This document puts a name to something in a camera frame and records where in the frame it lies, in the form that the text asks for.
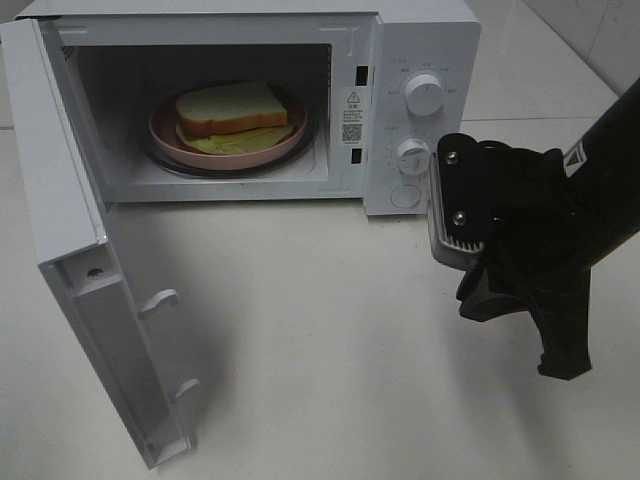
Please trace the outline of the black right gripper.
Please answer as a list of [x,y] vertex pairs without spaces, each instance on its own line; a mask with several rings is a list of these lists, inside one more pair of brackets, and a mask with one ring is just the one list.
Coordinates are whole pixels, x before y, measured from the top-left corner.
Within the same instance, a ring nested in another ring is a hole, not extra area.
[[457,289],[459,314],[488,321],[529,310],[543,348],[538,373],[574,379],[592,368],[591,271],[568,264],[586,222],[564,189],[563,152],[508,146],[490,159],[491,231]]

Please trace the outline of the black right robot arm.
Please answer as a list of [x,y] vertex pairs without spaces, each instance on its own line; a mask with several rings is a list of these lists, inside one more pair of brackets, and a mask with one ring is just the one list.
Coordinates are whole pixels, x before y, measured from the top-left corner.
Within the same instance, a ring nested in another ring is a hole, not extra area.
[[591,368],[592,267],[639,231],[639,86],[633,84],[567,152],[469,138],[469,200],[482,209],[483,249],[456,297],[484,322],[527,311],[561,380]]

